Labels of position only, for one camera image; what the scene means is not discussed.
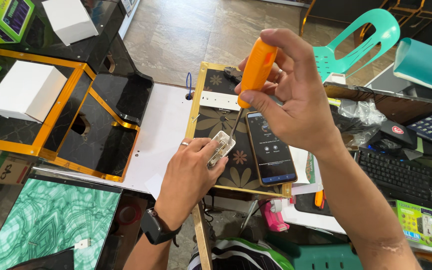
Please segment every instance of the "silver ring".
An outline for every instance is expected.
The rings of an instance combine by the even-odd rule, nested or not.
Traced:
[[[274,77],[273,84],[277,84],[278,83],[278,79],[279,79],[279,76],[281,75],[281,72],[283,72],[283,70],[279,69],[278,72],[277,72],[277,74],[276,74],[276,76]]]

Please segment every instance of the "wrist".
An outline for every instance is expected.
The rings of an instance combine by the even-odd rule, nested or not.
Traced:
[[[186,220],[186,218],[182,219],[181,215],[175,211],[172,211],[168,207],[165,207],[164,204],[158,200],[154,205],[154,211],[158,216],[159,223],[167,232],[177,230]]]
[[[334,158],[340,158],[343,153],[347,153],[346,146],[344,145],[343,139],[339,129],[334,126],[333,132],[327,136],[327,139],[321,147],[315,151],[310,151],[318,161],[333,160]]]

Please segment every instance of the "green plastic chair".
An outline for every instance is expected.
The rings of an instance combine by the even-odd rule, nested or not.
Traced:
[[[264,239],[291,257],[294,270],[363,270],[349,243],[298,245],[270,233]]]
[[[345,57],[336,60],[335,49],[345,38],[356,31],[366,23],[371,23],[376,32],[368,37],[361,45],[357,46],[352,52]],[[386,51],[388,51],[399,40],[399,25],[391,13],[385,9],[371,9],[363,15],[359,16],[352,24],[350,24],[341,34],[339,34],[327,46],[313,47],[314,56],[316,58],[316,66],[321,76],[321,81],[326,80],[330,73],[345,74],[359,59],[368,53],[376,44],[381,42],[381,49],[371,60],[360,67],[362,69],[367,64],[371,63]]]

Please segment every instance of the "hand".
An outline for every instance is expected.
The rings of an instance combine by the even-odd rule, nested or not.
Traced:
[[[266,44],[278,47],[274,61],[278,68],[273,67],[261,91],[246,90],[241,99],[263,114],[274,134],[290,146],[316,157],[325,156],[331,146],[340,148],[342,139],[331,116],[313,47],[289,29],[265,29],[260,36]],[[240,70],[247,61],[239,64]],[[273,83],[279,69],[283,71]],[[241,92],[241,84],[235,92]],[[279,107],[268,95],[275,95],[284,105]]]
[[[181,144],[169,161],[154,206],[159,219],[171,231],[188,218],[195,205],[214,186],[229,160],[225,156],[208,169],[208,160],[218,143],[210,138],[185,138],[183,142],[189,145]]]

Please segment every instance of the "smartwatch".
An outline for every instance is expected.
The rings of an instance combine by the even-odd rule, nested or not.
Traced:
[[[176,237],[181,230],[181,226],[177,230],[164,231],[163,226],[159,223],[158,214],[154,211],[154,208],[151,208],[147,209],[142,216],[141,230],[151,244],[158,245]]]

